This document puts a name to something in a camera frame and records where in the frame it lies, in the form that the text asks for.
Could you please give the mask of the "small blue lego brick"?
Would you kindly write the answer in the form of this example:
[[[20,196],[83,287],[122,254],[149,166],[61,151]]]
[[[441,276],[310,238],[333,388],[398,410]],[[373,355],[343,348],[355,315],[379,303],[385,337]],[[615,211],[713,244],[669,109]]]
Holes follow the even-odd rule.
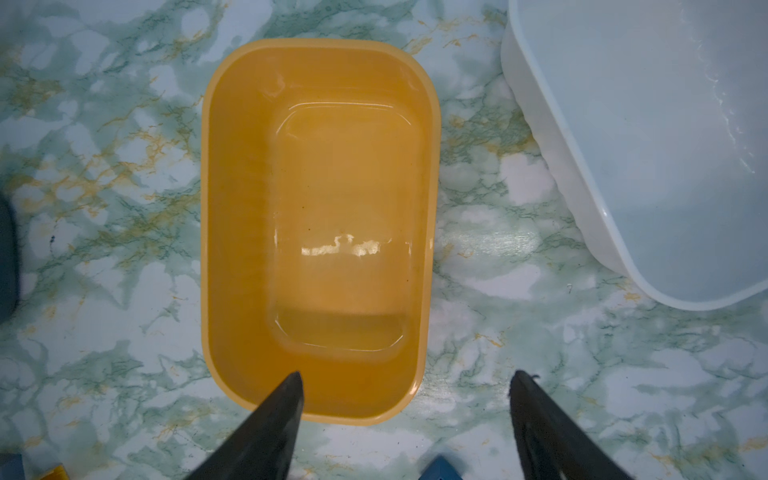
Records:
[[[438,455],[423,470],[419,480],[462,480],[462,476],[445,456]]]

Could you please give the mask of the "dark teal plastic bin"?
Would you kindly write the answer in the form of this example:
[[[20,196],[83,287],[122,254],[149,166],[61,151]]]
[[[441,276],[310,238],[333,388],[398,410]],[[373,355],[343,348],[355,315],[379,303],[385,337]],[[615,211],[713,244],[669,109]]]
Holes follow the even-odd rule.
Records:
[[[20,257],[16,235],[16,223],[9,202],[1,197],[1,322],[13,315],[20,298],[19,266]]]

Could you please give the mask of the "yellow plastic bin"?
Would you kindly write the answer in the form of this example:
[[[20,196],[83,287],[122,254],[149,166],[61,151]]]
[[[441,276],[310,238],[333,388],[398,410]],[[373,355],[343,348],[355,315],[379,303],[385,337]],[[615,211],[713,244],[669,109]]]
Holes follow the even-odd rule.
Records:
[[[292,372],[303,416],[372,425],[424,375],[441,113],[385,43],[266,39],[216,69],[201,140],[202,347],[246,409]]]

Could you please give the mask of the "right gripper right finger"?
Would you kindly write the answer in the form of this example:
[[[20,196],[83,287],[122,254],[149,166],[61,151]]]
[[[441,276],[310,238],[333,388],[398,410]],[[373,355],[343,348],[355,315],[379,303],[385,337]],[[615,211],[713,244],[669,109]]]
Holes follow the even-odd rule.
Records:
[[[585,432],[523,370],[509,390],[510,415],[526,479],[627,479]]]

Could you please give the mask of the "white plastic bin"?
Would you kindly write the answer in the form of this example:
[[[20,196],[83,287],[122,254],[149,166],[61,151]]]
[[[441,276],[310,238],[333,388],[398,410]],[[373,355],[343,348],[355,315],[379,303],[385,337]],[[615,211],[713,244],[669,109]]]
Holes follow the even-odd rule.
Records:
[[[654,300],[767,287],[767,5],[512,1],[502,69],[590,253]]]

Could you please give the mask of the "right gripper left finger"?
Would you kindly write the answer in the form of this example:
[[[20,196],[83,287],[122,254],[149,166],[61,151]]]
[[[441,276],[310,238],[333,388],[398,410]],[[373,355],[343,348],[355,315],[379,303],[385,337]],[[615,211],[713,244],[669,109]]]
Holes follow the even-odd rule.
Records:
[[[288,375],[190,479],[285,479],[304,405],[298,372]]]

